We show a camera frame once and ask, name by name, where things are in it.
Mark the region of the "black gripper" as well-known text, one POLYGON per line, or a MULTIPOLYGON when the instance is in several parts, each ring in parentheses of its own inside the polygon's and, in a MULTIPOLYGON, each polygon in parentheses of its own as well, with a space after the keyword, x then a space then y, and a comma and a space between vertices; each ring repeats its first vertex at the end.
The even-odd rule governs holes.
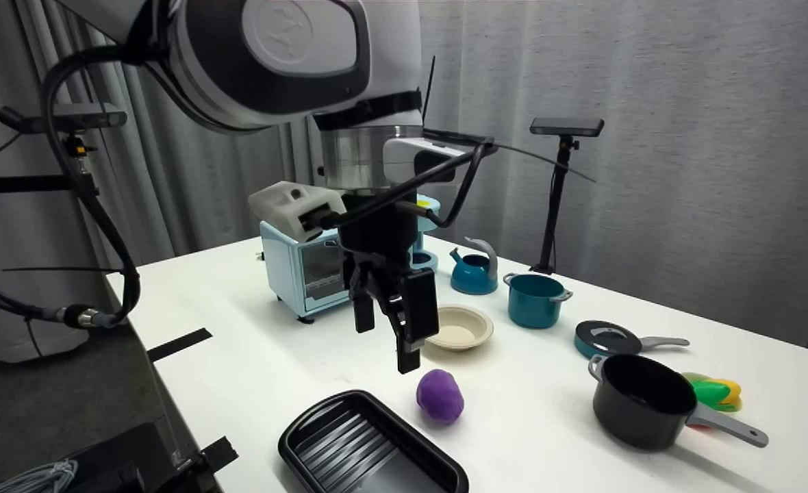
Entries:
POLYGON ((400 315, 393 322, 398 370, 419 367, 419 348, 439 330, 435 274, 414 263, 419 219, 414 192, 354 188, 341 193, 340 240, 341 280, 354 302, 356 330, 372 330, 376 315, 400 315))

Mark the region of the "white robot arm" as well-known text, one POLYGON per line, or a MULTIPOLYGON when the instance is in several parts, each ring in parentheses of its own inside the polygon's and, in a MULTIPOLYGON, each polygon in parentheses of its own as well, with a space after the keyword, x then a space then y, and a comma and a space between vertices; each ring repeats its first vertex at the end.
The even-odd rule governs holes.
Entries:
MULTIPOLYGON (((106 34, 61 56, 40 82, 61 85, 98 63, 146 65, 191 121, 248 133, 295 118, 322 132, 422 121, 419 0, 57 0, 106 34)), ((347 182, 335 228, 356 326, 387 317, 402 373, 439 330, 435 274, 411 263, 417 176, 347 182)))

